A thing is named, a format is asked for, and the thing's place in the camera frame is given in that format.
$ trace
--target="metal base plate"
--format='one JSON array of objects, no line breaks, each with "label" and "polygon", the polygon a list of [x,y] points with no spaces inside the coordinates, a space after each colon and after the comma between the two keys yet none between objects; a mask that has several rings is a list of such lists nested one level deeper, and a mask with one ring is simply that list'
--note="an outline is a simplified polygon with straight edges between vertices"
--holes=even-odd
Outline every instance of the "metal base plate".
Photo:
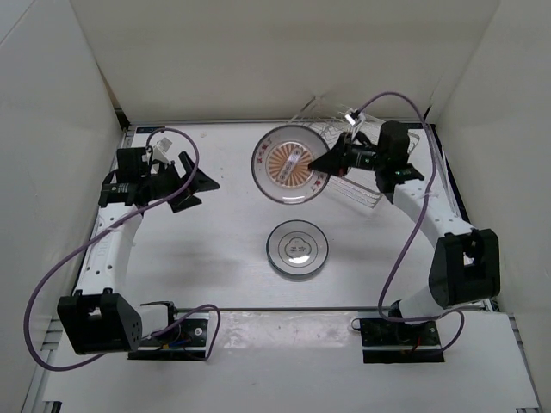
[{"label": "metal base plate", "polygon": [[442,363],[436,323],[407,325],[381,318],[362,318],[363,362],[366,364]]}]

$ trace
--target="white floor panel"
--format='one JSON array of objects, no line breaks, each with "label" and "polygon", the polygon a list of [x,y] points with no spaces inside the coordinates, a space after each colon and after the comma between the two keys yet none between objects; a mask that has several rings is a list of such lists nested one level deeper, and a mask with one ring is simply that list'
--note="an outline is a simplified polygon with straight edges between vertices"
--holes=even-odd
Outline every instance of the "white floor panel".
[{"label": "white floor panel", "polygon": [[[133,304],[160,299],[185,307],[209,302],[225,308],[377,304],[413,223],[385,199],[371,210],[331,188],[299,206],[284,206],[265,198],[251,177],[251,154],[257,141],[275,126],[177,126],[195,140],[201,153],[200,168],[221,189],[198,194],[203,204],[179,214],[172,214],[168,206],[145,214],[135,238],[124,292]],[[133,146],[143,145],[146,136],[136,134]],[[173,133],[167,136],[174,141],[172,157],[182,150],[191,152],[181,137]],[[412,162],[428,177],[429,161],[423,135],[412,153]],[[438,177],[435,190],[439,188]],[[324,269],[306,282],[285,280],[266,257],[268,235],[289,219],[311,221],[329,241],[330,255]],[[433,249],[420,235],[387,296],[388,304],[426,284],[432,256]]]},{"label": "white floor panel", "polygon": [[[132,411],[515,413],[537,407],[505,314],[467,313],[437,364],[364,365],[352,312],[224,313],[207,362],[127,361],[109,354],[52,373],[45,400],[62,413]],[[441,338],[458,317],[438,322]],[[75,356],[64,338],[55,363]]]}]

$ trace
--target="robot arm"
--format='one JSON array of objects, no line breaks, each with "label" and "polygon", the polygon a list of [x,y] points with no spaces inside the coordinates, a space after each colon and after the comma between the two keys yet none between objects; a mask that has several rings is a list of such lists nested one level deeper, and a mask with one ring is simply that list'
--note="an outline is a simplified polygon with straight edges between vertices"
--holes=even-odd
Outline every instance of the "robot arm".
[{"label": "robot arm", "polygon": [[[102,185],[98,231],[105,231],[153,200],[175,193],[187,181],[194,164],[185,152],[180,153],[186,171],[180,177],[175,164],[166,159],[164,150],[170,147],[167,141],[162,139],[150,150],[140,147],[117,151],[118,169],[109,173]],[[197,170],[188,189],[168,203],[172,212],[178,213],[201,204],[194,193],[219,187]],[[59,299],[59,319],[77,354],[134,351],[142,337],[175,321],[172,303],[150,303],[136,310],[121,295],[133,239],[142,220],[138,214],[107,230],[110,233],[91,247],[74,294]]]},{"label": "robot arm", "polygon": [[[378,189],[417,222],[424,197],[430,195],[425,195],[424,177],[408,162],[409,144],[407,127],[389,121],[381,126],[377,145],[362,132],[354,138],[342,133],[335,146],[309,168],[333,176],[344,176],[350,168],[374,171]],[[499,293],[498,238],[492,230],[473,228],[436,197],[430,199],[420,230],[435,249],[428,282],[395,303],[393,317],[438,317]]]}]

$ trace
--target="white wall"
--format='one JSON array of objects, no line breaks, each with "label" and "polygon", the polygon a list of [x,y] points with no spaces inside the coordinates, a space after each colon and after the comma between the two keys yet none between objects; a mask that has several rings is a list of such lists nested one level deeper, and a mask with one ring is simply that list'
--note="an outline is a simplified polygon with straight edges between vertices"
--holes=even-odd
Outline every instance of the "white wall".
[{"label": "white wall", "polygon": [[437,126],[470,217],[498,233],[500,303],[551,411],[550,16],[548,0],[502,1]]},{"label": "white wall", "polygon": [[[385,89],[438,116],[498,0],[71,0],[132,121],[291,117]],[[412,117],[398,99],[379,116]]]},{"label": "white wall", "polygon": [[[87,238],[102,174],[121,136],[68,0],[30,3],[0,4],[2,412],[20,410],[35,369],[22,335],[28,297]],[[35,341],[76,265],[40,296]]]}]

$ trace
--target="cable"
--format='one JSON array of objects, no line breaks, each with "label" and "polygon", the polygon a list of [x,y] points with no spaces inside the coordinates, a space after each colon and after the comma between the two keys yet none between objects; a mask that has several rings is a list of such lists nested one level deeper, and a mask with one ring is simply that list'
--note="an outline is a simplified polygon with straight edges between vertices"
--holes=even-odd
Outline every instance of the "cable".
[{"label": "cable", "polygon": [[406,256],[407,251],[409,250],[410,246],[412,245],[413,239],[415,239],[415,237],[417,236],[417,234],[419,232],[419,229],[421,228],[421,224],[423,224],[423,219],[424,219],[424,217],[427,213],[427,209],[429,207],[430,189],[432,188],[432,184],[434,183],[434,181],[436,179],[436,162],[437,162],[437,160],[436,160],[436,148],[434,147],[433,140],[431,139],[432,131],[429,128],[429,126],[427,125],[427,123],[424,121],[424,117],[421,114],[421,112],[419,111],[418,107],[406,95],[403,95],[399,92],[394,92],[394,91],[381,92],[380,94],[375,95],[374,97],[369,99],[361,107],[359,107],[359,109],[357,109],[356,113],[359,114],[359,113],[363,112],[371,103],[377,101],[378,99],[382,98],[383,96],[397,96],[397,97],[401,98],[402,100],[406,101],[407,103],[409,103],[409,105],[413,108],[413,110],[415,111],[415,114],[417,115],[417,117],[419,118],[419,121],[421,122],[421,125],[423,126],[424,132],[426,133],[427,139],[429,141],[430,158],[432,160],[432,165],[431,165],[432,169],[431,169],[431,172],[430,172],[429,181],[427,182],[427,186],[424,189],[424,201],[423,201],[423,206],[421,208],[421,213],[419,214],[418,220],[415,223],[415,226],[413,227],[412,233],[407,238],[406,243],[404,244],[404,247],[402,248],[402,251],[400,251],[400,253],[398,255],[398,258],[396,259],[396,262],[394,263],[392,269],[390,270],[390,273],[387,277],[387,281],[385,282],[385,285],[383,286],[383,288],[381,290],[381,295],[379,296],[379,302],[377,303],[377,311],[379,312],[379,315],[381,316],[381,318],[383,318],[387,321],[390,321],[390,322],[394,322],[394,323],[403,323],[405,321],[408,321],[408,322],[435,321],[437,319],[440,319],[442,317],[447,316],[451,312],[459,313],[459,315],[461,316],[461,323],[460,323],[459,329],[458,329],[457,333],[455,334],[454,338],[448,344],[446,344],[446,346],[444,346],[440,350],[440,352],[443,352],[443,351],[447,350],[448,348],[450,348],[457,341],[457,339],[459,338],[459,336],[461,335],[461,333],[463,331],[463,327],[465,326],[465,316],[463,315],[463,313],[459,309],[446,311],[446,312],[444,312],[444,314],[442,314],[438,317],[409,317],[409,318],[389,317],[382,310],[382,305],[383,305],[385,297],[387,296],[388,288],[392,284],[392,282],[394,280],[394,277],[396,276],[396,273],[398,272],[398,268],[399,268],[400,264],[404,260],[404,257]]},{"label": "cable", "polygon": [[205,354],[205,357],[194,357],[194,356],[192,356],[192,357],[195,360],[207,361],[208,358],[210,357],[210,354],[213,353],[214,342],[216,341],[216,337],[218,336],[218,331],[220,330],[220,322],[222,321],[222,315],[220,314],[220,310],[216,305],[213,305],[213,304],[199,305],[198,307],[194,308],[193,310],[189,310],[188,312],[186,312],[183,316],[178,318],[174,323],[168,325],[164,329],[153,332],[151,334],[151,337],[162,336],[163,334],[166,334],[166,333],[170,332],[175,327],[179,327],[180,324],[183,323],[183,321],[186,320],[187,318],[189,318],[189,316],[191,316],[192,314],[195,314],[196,312],[203,311],[203,310],[206,310],[206,309],[216,311],[216,317],[218,318],[216,320],[216,328],[214,329],[213,339],[210,342],[210,346],[208,347],[208,351]]},{"label": "cable", "polygon": [[90,357],[88,360],[81,361],[80,363],[73,364],[73,365],[70,365],[70,366],[52,366],[52,365],[46,363],[45,361],[43,361],[40,358],[40,355],[36,352],[36,350],[33,347],[33,342],[32,342],[32,339],[31,339],[31,332],[30,332],[30,318],[31,318],[31,311],[33,310],[33,304],[34,304],[36,298],[38,297],[38,294],[39,294],[40,290],[42,289],[42,287],[44,287],[44,285],[48,282],[48,280],[50,280],[50,278],[52,278],[52,276],[61,267],[63,267],[66,263],[68,263],[75,256],[78,256],[80,253],[85,252],[91,245],[97,243],[99,240],[101,240],[102,238],[107,236],[113,229],[121,226],[122,224],[127,222],[129,219],[135,217],[138,214],[142,214],[145,211],[149,211],[150,209],[153,209],[154,207],[158,207],[159,205],[164,204],[165,202],[168,202],[168,201],[173,200],[174,198],[176,198],[179,194],[181,194],[183,191],[185,191],[188,188],[188,186],[193,181],[193,178],[195,177],[195,174],[196,174],[196,172],[199,168],[199,150],[197,149],[197,145],[195,144],[193,139],[190,138],[188,134],[186,134],[182,131],[179,131],[178,129],[175,129],[175,128],[172,128],[172,127],[161,127],[159,129],[151,132],[151,134],[147,137],[147,143],[146,143],[145,146],[148,146],[149,143],[151,142],[152,137],[154,135],[156,135],[157,133],[160,133],[160,132],[173,132],[173,133],[177,133],[179,135],[182,135],[184,138],[186,138],[189,141],[189,143],[193,147],[193,150],[195,152],[195,165],[194,165],[193,169],[191,170],[191,173],[189,174],[188,180],[177,191],[175,191],[173,194],[170,194],[170,195],[166,196],[165,198],[163,198],[161,200],[157,200],[157,201],[153,202],[151,205],[143,206],[143,207],[137,209],[136,211],[134,211],[133,213],[129,213],[128,215],[123,216],[122,218],[116,220],[113,224],[108,226],[105,230],[103,230],[102,232],[100,232],[99,234],[97,234],[93,238],[91,238],[90,241],[88,241],[87,243],[81,245],[80,247],[78,247],[77,249],[72,251],[68,256],[66,256],[61,261],[59,261],[57,264],[55,264],[52,267],[52,269],[50,269],[50,271],[48,271],[46,273],[46,275],[44,275],[44,277],[39,281],[36,288],[33,290],[33,293],[31,294],[31,297],[28,299],[27,308],[25,309],[25,315],[23,317],[23,335],[25,337],[25,344],[27,345],[28,352],[31,354],[31,357],[33,357],[34,361],[36,361],[36,363],[39,366],[45,368],[46,370],[49,370],[51,372],[67,372],[67,371],[70,371],[70,370],[74,370],[75,368],[86,366],[87,364],[90,364],[92,361],[96,361],[100,357],[104,356],[105,354],[97,354],[93,357]]}]

